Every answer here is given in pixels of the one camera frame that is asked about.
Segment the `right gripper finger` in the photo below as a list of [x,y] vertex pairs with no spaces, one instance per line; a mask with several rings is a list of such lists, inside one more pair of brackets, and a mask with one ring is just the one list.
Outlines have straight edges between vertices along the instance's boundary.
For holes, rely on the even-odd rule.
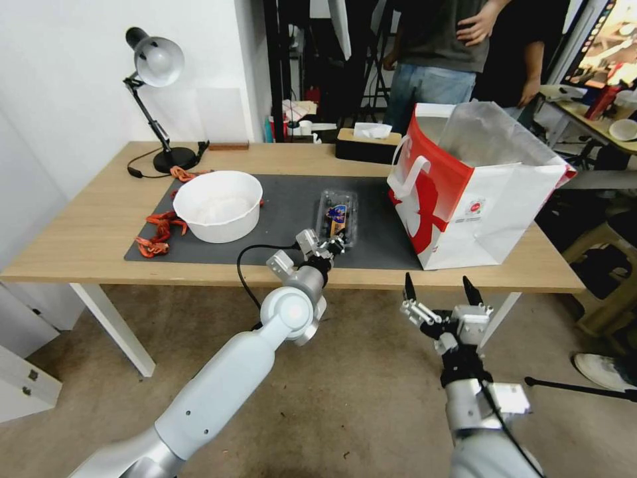
[[467,276],[462,277],[462,283],[468,305],[463,307],[461,315],[463,317],[490,317],[493,314],[493,307],[485,304],[478,288],[471,283]]
[[400,311],[417,327],[433,326],[438,323],[438,315],[417,300],[415,286],[409,272],[405,273]]

